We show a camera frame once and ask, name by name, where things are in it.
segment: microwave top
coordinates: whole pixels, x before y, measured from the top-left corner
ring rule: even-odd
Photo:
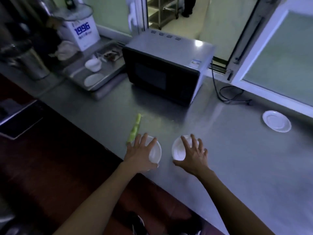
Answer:
[[[210,43],[154,29],[135,36],[126,47],[200,72],[208,67],[215,51],[215,46]]]

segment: stainless steel tray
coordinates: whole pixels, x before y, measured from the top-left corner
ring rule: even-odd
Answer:
[[[108,42],[104,47],[102,47],[101,49],[94,52],[92,55],[99,57],[99,56],[103,55],[106,51],[108,51],[112,48],[122,49],[123,47],[124,47],[124,44],[112,40],[112,41]],[[83,65],[80,68],[78,68],[76,71],[67,75],[67,77],[71,81],[73,81],[74,83],[76,83],[77,85],[82,87],[83,89],[85,89],[87,91],[95,91],[95,90],[99,89],[100,87],[102,87],[109,80],[111,80],[118,73],[120,73],[120,71],[122,71],[125,67],[125,61],[124,61],[123,57],[120,57],[115,62],[111,62],[111,61],[104,62],[103,60],[101,60],[101,61],[102,61],[101,70],[98,72],[92,72],[92,71],[88,70],[87,68],[85,68],[85,66]],[[96,74],[96,73],[100,73],[100,74],[104,75],[104,78],[102,78],[99,82],[96,82],[94,85],[92,85],[90,87],[86,87],[84,85],[85,79],[88,76]]]

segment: green vegetable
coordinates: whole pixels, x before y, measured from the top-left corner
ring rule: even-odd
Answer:
[[[137,118],[136,118],[136,122],[133,126],[133,129],[131,130],[131,133],[129,134],[127,142],[132,142],[135,140],[135,138],[138,134],[138,131],[139,131],[140,120],[141,120],[141,114],[138,114]]]

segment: hand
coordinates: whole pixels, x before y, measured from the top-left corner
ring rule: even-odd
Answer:
[[[130,142],[127,143],[127,152],[123,162],[127,164],[128,168],[133,170],[135,174],[158,167],[158,164],[149,161],[150,151],[156,144],[157,138],[154,138],[148,146],[145,146],[148,134],[145,133],[141,140],[140,137],[140,134],[136,136],[134,146],[131,146]]]
[[[192,139],[192,147],[189,146],[186,138],[181,136],[182,142],[185,146],[186,157],[182,161],[174,160],[175,166],[179,166],[186,172],[198,176],[202,169],[207,169],[208,167],[208,150],[203,148],[203,143],[201,139],[199,141],[199,147],[197,140],[193,134],[190,134]]]

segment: label sticker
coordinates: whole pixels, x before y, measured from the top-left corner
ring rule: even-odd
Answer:
[[[201,64],[201,61],[200,61],[200,60],[193,59],[193,60],[191,61],[191,63],[189,64],[189,67],[192,67],[192,68],[194,68],[194,69],[198,69],[199,66],[200,66],[200,64]]]

